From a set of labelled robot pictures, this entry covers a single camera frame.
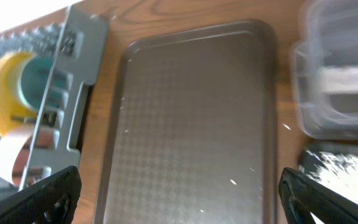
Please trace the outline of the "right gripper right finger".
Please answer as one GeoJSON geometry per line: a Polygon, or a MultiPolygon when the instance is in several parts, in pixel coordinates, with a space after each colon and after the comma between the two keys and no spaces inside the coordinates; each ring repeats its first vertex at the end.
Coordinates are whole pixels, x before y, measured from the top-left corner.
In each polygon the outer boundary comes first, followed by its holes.
{"type": "Polygon", "coordinates": [[[358,204],[310,179],[302,172],[286,167],[278,192],[287,222],[358,223],[358,204]]]}

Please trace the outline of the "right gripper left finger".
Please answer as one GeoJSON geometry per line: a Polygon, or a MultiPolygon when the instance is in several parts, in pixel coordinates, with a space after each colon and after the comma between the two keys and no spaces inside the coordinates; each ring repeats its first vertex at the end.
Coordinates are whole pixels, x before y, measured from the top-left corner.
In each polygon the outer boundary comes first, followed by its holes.
{"type": "Polygon", "coordinates": [[[63,170],[0,201],[0,223],[71,223],[81,192],[77,167],[63,170]]]}

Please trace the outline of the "yellow round plate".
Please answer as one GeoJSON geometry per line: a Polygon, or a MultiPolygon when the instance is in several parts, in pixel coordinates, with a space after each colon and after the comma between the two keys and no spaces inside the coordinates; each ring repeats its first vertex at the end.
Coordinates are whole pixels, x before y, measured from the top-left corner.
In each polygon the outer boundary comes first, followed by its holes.
{"type": "Polygon", "coordinates": [[[12,116],[36,117],[35,111],[27,109],[14,99],[8,86],[8,76],[14,67],[33,56],[30,52],[9,52],[0,58],[0,136],[21,125],[20,122],[13,121],[12,116]]]}

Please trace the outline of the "light blue bowl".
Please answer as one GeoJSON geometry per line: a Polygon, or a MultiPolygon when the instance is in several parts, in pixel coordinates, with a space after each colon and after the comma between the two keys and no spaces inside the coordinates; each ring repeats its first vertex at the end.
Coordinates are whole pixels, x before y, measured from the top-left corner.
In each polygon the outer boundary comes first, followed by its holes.
{"type": "MultiPolygon", "coordinates": [[[[35,56],[24,62],[17,91],[20,101],[28,109],[33,111],[40,109],[52,65],[53,58],[43,56],[35,56]]],[[[54,71],[50,87],[67,90],[68,86],[67,75],[58,70],[54,71]]],[[[46,105],[58,108],[62,98],[62,92],[50,90],[46,105]]]]}

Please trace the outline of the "white pink-rimmed bowl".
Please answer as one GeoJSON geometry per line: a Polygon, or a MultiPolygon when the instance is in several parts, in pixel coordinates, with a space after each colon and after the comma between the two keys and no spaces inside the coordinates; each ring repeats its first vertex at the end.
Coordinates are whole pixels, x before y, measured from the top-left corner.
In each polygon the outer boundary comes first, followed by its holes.
{"type": "Polygon", "coordinates": [[[7,132],[0,140],[0,178],[19,186],[24,166],[27,164],[28,147],[34,125],[22,125],[7,132]]]}

